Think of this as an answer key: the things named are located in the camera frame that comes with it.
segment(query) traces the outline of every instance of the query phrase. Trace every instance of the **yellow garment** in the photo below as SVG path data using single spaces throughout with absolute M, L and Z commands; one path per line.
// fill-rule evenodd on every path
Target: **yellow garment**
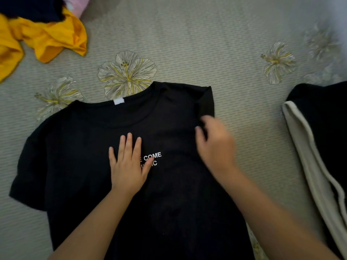
M 19 40 L 35 50 L 38 60 L 48 63 L 64 48 L 84 56 L 87 33 L 82 22 L 65 7 L 65 20 L 35 23 L 24 18 L 8 20 L 0 14 L 0 82 L 16 68 L 24 52 Z

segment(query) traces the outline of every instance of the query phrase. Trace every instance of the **pink fabric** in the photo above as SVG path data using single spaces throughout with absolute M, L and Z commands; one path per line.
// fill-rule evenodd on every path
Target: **pink fabric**
M 83 11 L 87 7 L 89 0 L 63 0 L 66 4 L 66 8 L 74 14 L 74 16 L 80 18 Z

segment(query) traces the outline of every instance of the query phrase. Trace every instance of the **forearm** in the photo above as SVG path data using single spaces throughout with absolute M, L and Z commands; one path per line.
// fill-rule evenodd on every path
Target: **forearm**
M 49 259 L 104 259 L 131 198 L 112 189 Z
M 270 259 L 338 259 L 309 231 L 275 204 L 244 173 L 229 173 L 224 188 Z

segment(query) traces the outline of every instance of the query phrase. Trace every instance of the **white label tag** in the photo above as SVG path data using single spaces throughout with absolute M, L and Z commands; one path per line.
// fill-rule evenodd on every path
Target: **white label tag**
M 113 100 L 113 102 L 115 103 L 115 105 L 118 105 L 120 103 L 124 103 L 124 98 L 116 98 Z

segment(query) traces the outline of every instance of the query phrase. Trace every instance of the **black folded garment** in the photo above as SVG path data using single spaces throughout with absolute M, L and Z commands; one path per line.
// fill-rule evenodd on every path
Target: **black folded garment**
M 299 84 L 283 112 L 312 196 L 347 259 L 347 82 L 327 87 Z
M 0 13 L 33 22 L 63 21 L 63 0 L 0 0 Z

